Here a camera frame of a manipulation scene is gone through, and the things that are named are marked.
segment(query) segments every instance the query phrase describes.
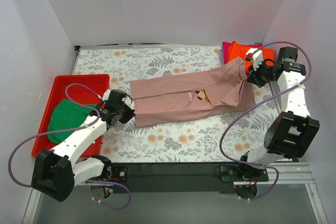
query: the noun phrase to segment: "cable clip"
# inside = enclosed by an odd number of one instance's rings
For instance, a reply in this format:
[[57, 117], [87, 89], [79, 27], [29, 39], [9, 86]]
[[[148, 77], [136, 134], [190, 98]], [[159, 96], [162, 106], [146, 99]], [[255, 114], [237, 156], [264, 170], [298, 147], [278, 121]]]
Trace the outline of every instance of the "cable clip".
[[96, 138], [95, 138], [95, 132], [94, 132], [93, 128], [92, 128], [91, 126], [89, 126], [88, 124], [86, 124], [86, 123], [85, 123], [83, 126], [85, 126], [86, 129], [89, 129], [89, 130], [92, 131], [92, 135], [93, 135], [93, 140], [92, 140], [92, 142], [94, 143], [95, 140], [96, 140]]
[[302, 84], [300, 84], [298, 81], [295, 83], [299, 88], [305, 89], [306, 87]]

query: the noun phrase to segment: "wire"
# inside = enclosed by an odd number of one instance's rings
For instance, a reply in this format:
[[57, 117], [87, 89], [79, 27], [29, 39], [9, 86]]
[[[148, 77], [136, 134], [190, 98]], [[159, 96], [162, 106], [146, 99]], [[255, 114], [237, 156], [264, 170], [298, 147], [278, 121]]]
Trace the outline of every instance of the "wire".
[[103, 100], [100, 103], [97, 104], [97, 106], [101, 107], [103, 104], [105, 104], [106, 102], [108, 102], [108, 100]]
[[256, 178], [256, 181], [254, 182], [254, 184], [251, 185], [251, 186], [255, 186], [257, 184], [257, 182], [258, 182], [258, 177]]
[[104, 179], [103, 181], [109, 181], [109, 179], [112, 177], [112, 171], [110, 171], [110, 176], [107, 179]]
[[[128, 105], [128, 107], [130, 107], [131, 105], [132, 105], [132, 103], [133, 103], [133, 99], [131, 98], [131, 96], [129, 95], [129, 94], [126, 94], [130, 99], [131, 99], [131, 104], [130, 105]], [[126, 104], [126, 99], [125, 99], [125, 101], [124, 101], [124, 103], [123, 103], [123, 105], [122, 105], [122, 107], [124, 107], [125, 106], [125, 104]]]
[[251, 179], [251, 181], [250, 181], [250, 183], [248, 183], [248, 184], [247, 184], [247, 185], [245, 185], [245, 186], [246, 186], [246, 187], [249, 187], [249, 185], [251, 185], [251, 184], [252, 184], [252, 182], [253, 182], [253, 179], [254, 179], [254, 178], [252, 178], [252, 179]]
[[[92, 121], [91, 123], [89, 123], [87, 126], [92, 126], [94, 125], [95, 123], [98, 122], [99, 120], [99, 117], [100, 117], [100, 113], [97, 109], [95, 108], [92, 108], [92, 107], [88, 107], [86, 105], [83, 105], [83, 104], [80, 104], [76, 101], [74, 101], [70, 96], [69, 96], [69, 93], [68, 93], [68, 89], [72, 86], [81, 86], [83, 88], [86, 88], [87, 90], [89, 90], [90, 92], [92, 92], [94, 95], [96, 95], [97, 97], [100, 97], [97, 93], [95, 93], [92, 89], [84, 86], [83, 84], [79, 84], [79, 83], [72, 83], [70, 85], [68, 85], [66, 88], [65, 88], [65, 95], [66, 97], [73, 103], [81, 106], [81, 107], [84, 107], [84, 108], [87, 108], [87, 109], [90, 109], [90, 110], [94, 110], [96, 113], [97, 113], [97, 118]], [[62, 132], [69, 132], [69, 131], [77, 131], [77, 130], [82, 130], [82, 129], [85, 129], [87, 126], [81, 126], [81, 127], [76, 127], [76, 128], [70, 128], [70, 129], [65, 129], [65, 130], [58, 130], [58, 131], [49, 131], [49, 132], [43, 132], [43, 133], [39, 133], [39, 134], [36, 134], [34, 136], [31, 136], [25, 140], [23, 140], [21, 143], [19, 143], [15, 148], [14, 150], [12, 151], [12, 153], [10, 154], [9, 156], [9, 159], [8, 159], [8, 173], [9, 173], [9, 176], [11, 177], [11, 179], [18, 185], [20, 186], [23, 186], [23, 187], [31, 187], [31, 185], [29, 184], [24, 184], [20, 181], [18, 181], [14, 174], [13, 174], [13, 171], [12, 171], [12, 161], [13, 161], [13, 157], [14, 157], [14, 154], [17, 152], [17, 150], [22, 146], [24, 145], [25, 143], [27, 143], [28, 141], [32, 140], [32, 139], [35, 139], [39, 136], [45, 136], [45, 135], [49, 135], [49, 134], [57, 134], [57, 133], [62, 133]]]
[[107, 196], [107, 194], [106, 194], [106, 192], [105, 192], [105, 187], [102, 187], [102, 188], [103, 188], [103, 192], [104, 192], [104, 199], [107, 199], [108, 196]]
[[219, 167], [220, 167], [220, 165], [216, 166], [215, 169], [214, 169], [214, 173], [215, 173], [215, 175], [218, 176], [218, 177], [220, 176], [220, 171], [221, 171], [221, 169], [219, 169], [219, 175], [217, 175], [217, 173], [216, 173], [216, 169], [219, 168]]
[[[117, 179], [117, 181], [115, 181], [116, 183], [118, 183], [119, 182], [119, 180]], [[113, 185], [112, 186], [112, 190], [114, 190], [115, 189], [115, 187], [116, 187], [116, 185]]]
[[264, 62], [267, 62], [267, 61], [273, 62], [273, 64], [275, 65], [275, 61], [273, 61], [272, 59], [265, 59], [264, 60]]
[[103, 203], [105, 206], [108, 206], [109, 208], [112, 208], [112, 209], [114, 209], [114, 210], [124, 210], [126, 207], [128, 207], [128, 205], [129, 205], [130, 202], [131, 202], [131, 192], [130, 192], [130, 190], [129, 190], [127, 187], [125, 187], [123, 184], [119, 184], [119, 183], [116, 183], [116, 182], [95, 181], [95, 180], [87, 180], [86, 183], [103, 183], [103, 184], [105, 184], [105, 185], [120, 186], [120, 187], [122, 187], [122, 188], [127, 192], [127, 194], [128, 194], [128, 201], [127, 201], [127, 203], [126, 203], [124, 206], [122, 206], [122, 207], [116, 207], [116, 206], [114, 206], [114, 205], [111, 205], [111, 204], [107, 203], [107, 202], [104, 201], [104, 200], [101, 200], [101, 199], [96, 198], [96, 197], [91, 197], [91, 199], [94, 199], [94, 200], [96, 200], [96, 201], [98, 201], [98, 202], [100, 202], [100, 203]]
[[[68, 90], [69, 90], [69, 88], [72, 87], [72, 86], [81, 86], [81, 87], [83, 87], [83, 88], [86, 88], [86, 89], [89, 90], [90, 92], [92, 92], [92, 93], [93, 93], [94, 95], [96, 95], [97, 97], [100, 98], [100, 96], [99, 96], [97, 93], [95, 93], [92, 89], [90, 89], [90, 88], [84, 86], [83, 84], [79, 84], [79, 83], [72, 83], [72, 84], [68, 85], [68, 86], [65, 88], [65, 95], [66, 95], [66, 97], [67, 97], [71, 102], [73, 102], [73, 103], [75, 103], [75, 104], [77, 104], [77, 105], [79, 105], [79, 106], [81, 106], [81, 107], [84, 107], [84, 108], [87, 108], [87, 109], [90, 109], [90, 110], [94, 110], [94, 111], [97, 113], [97, 118], [96, 118], [94, 121], [92, 121], [91, 123], [89, 123], [88, 125], [86, 125], [86, 126], [80, 126], [80, 127], [76, 127], [76, 128], [70, 128], [70, 129], [59, 130], [59, 131], [43, 132], [43, 133], [40, 133], [40, 134], [36, 134], [36, 135], [34, 135], [34, 136], [31, 136], [31, 137], [29, 137], [29, 138], [23, 140], [20, 144], [18, 144], [18, 145], [14, 148], [14, 150], [12, 151], [12, 153], [11, 153], [11, 155], [9, 156], [9, 159], [8, 159], [8, 173], [9, 173], [9, 176], [11, 177], [11, 179], [12, 179], [16, 184], [18, 184], [18, 185], [20, 185], [20, 186], [23, 186], [23, 187], [31, 187], [31, 185], [29, 185], [29, 184], [24, 184], [24, 183], [18, 181], [18, 180], [15, 178], [15, 176], [14, 176], [14, 174], [13, 174], [13, 171], [12, 171], [12, 160], [13, 160], [14, 154], [17, 152], [17, 150], [18, 150], [22, 145], [24, 145], [25, 143], [27, 143], [29, 140], [32, 140], [32, 139], [37, 138], [37, 137], [39, 137], [39, 136], [45, 136], [45, 135], [49, 135], [49, 134], [57, 134], [57, 133], [62, 133], [62, 132], [69, 132], [69, 131], [82, 130], [82, 129], [85, 129], [85, 128], [88, 127], [88, 126], [92, 126], [92, 125], [94, 125], [95, 123], [98, 122], [98, 120], [99, 120], [99, 118], [100, 118], [100, 113], [99, 113], [99, 111], [98, 111], [97, 109], [92, 108], [92, 107], [88, 107], [88, 106], [83, 105], [83, 104], [81, 104], [81, 103], [79, 103], [79, 102], [76, 102], [75, 100], [73, 100], [73, 99], [69, 96]], [[125, 191], [126, 191], [126, 192], [128, 193], [128, 195], [129, 195], [128, 202], [126, 203], [125, 206], [123, 206], [123, 207], [121, 207], [121, 208], [118, 208], [118, 207], [115, 207], [115, 206], [113, 206], [113, 205], [111, 205], [111, 204], [109, 204], [109, 203], [107, 203], [107, 202], [101, 201], [104, 205], [106, 205], [106, 206], [108, 206], [108, 207], [110, 207], [110, 208], [112, 208], [112, 209], [115, 209], [115, 210], [122, 210], [122, 209], [125, 209], [125, 208], [130, 204], [130, 202], [131, 202], [131, 192], [129, 191], [129, 189], [128, 189], [127, 187], [125, 187], [125, 186], [122, 185], [122, 184], [115, 183], [115, 182], [107, 182], [107, 181], [99, 181], [99, 182], [98, 182], [98, 181], [94, 181], [94, 180], [87, 180], [86, 182], [87, 182], [87, 183], [102, 183], [102, 184], [109, 184], [109, 185], [114, 185], [114, 186], [120, 186], [120, 187], [122, 187], [123, 189], [125, 189]]]
[[[310, 61], [310, 59], [309, 59], [307, 53], [306, 53], [300, 46], [298, 46], [298, 45], [296, 45], [295, 43], [292, 43], [292, 42], [288, 42], [288, 41], [277, 41], [277, 42], [269, 43], [269, 44], [267, 44], [267, 45], [264, 45], [264, 46], [258, 48], [256, 51], [254, 51], [254, 52], [252, 53], [252, 55], [255, 54], [257, 51], [259, 51], [259, 50], [261, 50], [261, 49], [263, 49], [263, 48], [265, 48], [265, 47], [268, 47], [268, 46], [270, 46], [270, 45], [273, 45], [273, 44], [289, 44], [289, 45], [292, 45], [292, 46], [297, 47], [297, 48], [303, 53], [303, 55], [305, 56], [305, 58], [306, 58], [306, 60], [307, 60], [307, 62], [308, 62], [309, 72], [308, 72], [307, 76], [306, 76], [306, 77], [305, 77], [299, 84], [297, 84], [297, 85], [295, 85], [295, 86], [293, 86], [293, 87], [291, 87], [291, 88], [289, 88], [289, 89], [286, 89], [286, 90], [284, 90], [284, 91], [282, 91], [282, 92], [280, 92], [280, 93], [278, 93], [278, 94], [276, 94], [276, 95], [274, 95], [274, 96], [272, 96], [272, 97], [270, 97], [270, 98], [267, 98], [267, 99], [265, 99], [265, 100], [263, 100], [263, 101], [257, 103], [256, 105], [252, 106], [250, 109], [246, 110], [244, 113], [242, 113], [240, 116], [238, 116], [236, 119], [234, 119], [234, 120], [229, 124], [229, 126], [228, 126], [228, 127], [226, 128], [226, 130], [224, 131], [222, 137], [220, 138], [220, 139], [221, 139], [221, 140], [219, 141], [219, 149], [220, 149], [220, 152], [221, 152], [222, 155], [223, 155], [224, 157], [226, 157], [228, 160], [231, 160], [231, 161], [233, 161], [233, 162], [237, 162], [237, 163], [240, 163], [240, 164], [254, 165], [254, 166], [260, 166], [260, 167], [267, 168], [267, 169], [273, 169], [273, 170], [275, 170], [275, 172], [276, 172], [276, 174], [277, 174], [277, 175], [276, 175], [276, 178], [275, 178], [275, 180], [274, 180], [274, 182], [273, 182], [273, 184], [269, 187], [269, 189], [268, 189], [266, 192], [264, 192], [263, 194], [261, 194], [261, 195], [255, 197], [255, 198], [252, 198], [252, 199], [245, 199], [245, 198], [242, 198], [243, 200], [257, 200], [257, 199], [261, 199], [261, 198], [265, 197], [265, 196], [266, 196], [266, 195], [267, 195], [267, 194], [268, 194], [268, 193], [275, 187], [275, 185], [276, 185], [276, 183], [277, 183], [277, 181], [278, 181], [278, 179], [279, 179], [279, 171], [278, 171], [275, 167], [273, 167], [273, 166], [263, 166], [262, 164], [252, 163], [252, 162], [246, 162], [246, 161], [240, 161], [240, 160], [234, 159], [234, 158], [232, 158], [232, 157], [229, 157], [229, 156], [224, 152], [223, 147], [222, 147], [224, 137], [226, 136], [227, 132], [231, 129], [231, 127], [232, 127], [232, 126], [233, 126], [239, 119], [241, 119], [244, 115], [248, 114], [250, 111], [254, 110], [256, 107], [258, 107], [258, 106], [260, 106], [260, 105], [262, 105], [262, 104], [264, 104], [264, 103], [266, 103], [266, 102], [268, 102], [268, 101], [270, 101], [270, 100], [273, 100], [273, 99], [275, 99], [275, 98], [277, 98], [277, 97], [279, 97], [279, 96], [281, 96], [281, 95], [283, 95], [283, 94], [285, 94], [285, 93], [287, 93], [287, 92], [290, 92], [290, 91], [292, 91], [293, 89], [296, 89], [297, 87], [299, 87], [300, 85], [303, 85], [306, 81], [308, 81], [308, 79], [310, 78], [311, 73], [312, 73], [311, 61]], [[231, 197], [231, 196], [226, 196], [226, 195], [220, 195], [220, 196], [221, 196], [221, 197], [225, 197], [225, 198], [233, 198], [233, 199], [237, 199], [236, 197]]]

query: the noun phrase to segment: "white wall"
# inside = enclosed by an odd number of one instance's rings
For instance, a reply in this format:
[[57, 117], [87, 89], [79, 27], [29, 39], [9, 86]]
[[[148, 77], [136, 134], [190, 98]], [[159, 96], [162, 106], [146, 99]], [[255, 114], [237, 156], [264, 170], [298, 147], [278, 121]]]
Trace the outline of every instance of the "white wall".
[[336, 0], [284, 0], [264, 44], [276, 40], [298, 43], [312, 60], [305, 92], [309, 111], [321, 128], [304, 159], [311, 166], [328, 221], [335, 223]]
[[[21, 223], [30, 189], [14, 184], [7, 160], [36, 134], [54, 81], [68, 74], [72, 44], [48, 0], [0, 0], [0, 223]], [[14, 173], [30, 184], [33, 143], [14, 157]]]
[[283, 0], [49, 0], [74, 45], [261, 42]]

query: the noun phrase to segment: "folded clothing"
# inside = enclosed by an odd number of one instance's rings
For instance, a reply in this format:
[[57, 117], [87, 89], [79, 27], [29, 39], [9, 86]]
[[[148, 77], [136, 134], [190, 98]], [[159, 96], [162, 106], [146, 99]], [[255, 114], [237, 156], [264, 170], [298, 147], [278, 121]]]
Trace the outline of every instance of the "folded clothing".
[[212, 70], [131, 81], [137, 127], [187, 121], [255, 104], [241, 58]]
[[[50, 117], [48, 131], [65, 130], [69, 128], [79, 127], [88, 117], [92, 110], [83, 108], [69, 100], [63, 99], [55, 108]], [[57, 134], [49, 134], [48, 139], [55, 144], [60, 144], [67, 139], [73, 131], [62, 132]]]
[[[237, 42], [233, 41], [231, 46], [228, 49], [228, 62], [236, 59], [236, 58], [242, 58], [244, 62], [246, 62], [245, 65], [245, 71], [247, 74], [249, 74], [248, 68], [252, 65], [252, 62], [248, 62], [245, 60], [245, 54], [247, 53], [247, 51], [252, 48], [251, 46], [244, 46], [244, 45], [240, 45]], [[271, 59], [274, 60], [274, 50], [271, 48], [263, 48], [262, 49], [262, 56], [263, 59]], [[273, 63], [270, 61], [266, 62], [267, 65], [269, 66], [273, 66]]]
[[[221, 63], [222, 65], [227, 64], [228, 63], [228, 51], [229, 51], [229, 47], [232, 45], [232, 43], [230, 42], [223, 42], [222, 43], [222, 52], [223, 52], [223, 56], [221, 57]], [[262, 47], [262, 44], [256, 44], [256, 45], [246, 45], [247, 47], [250, 48], [259, 48]]]

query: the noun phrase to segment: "white bracket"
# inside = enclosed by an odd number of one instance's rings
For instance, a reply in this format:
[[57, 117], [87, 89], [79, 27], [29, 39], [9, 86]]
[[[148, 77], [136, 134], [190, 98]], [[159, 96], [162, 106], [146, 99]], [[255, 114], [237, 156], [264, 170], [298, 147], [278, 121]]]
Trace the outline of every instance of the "white bracket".
[[[258, 48], [250, 48], [247, 52], [246, 55], [248, 54], [252, 54], [253, 52], [257, 51]], [[260, 64], [262, 63], [262, 61], [264, 60], [263, 58], [263, 53], [261, 50], [257, 51], [254, 55], [252, 55], [252, 65], [253, 65], [253, 69], [257, 70], [257, 68], [260, 66]]]
[[102, 101], [106, 101], [109, 99], [109, 96], [110, 96], [110, 93], [111, 93], [111, 90], [106, 90], [105, 93], [103, 94], [103, 99]]

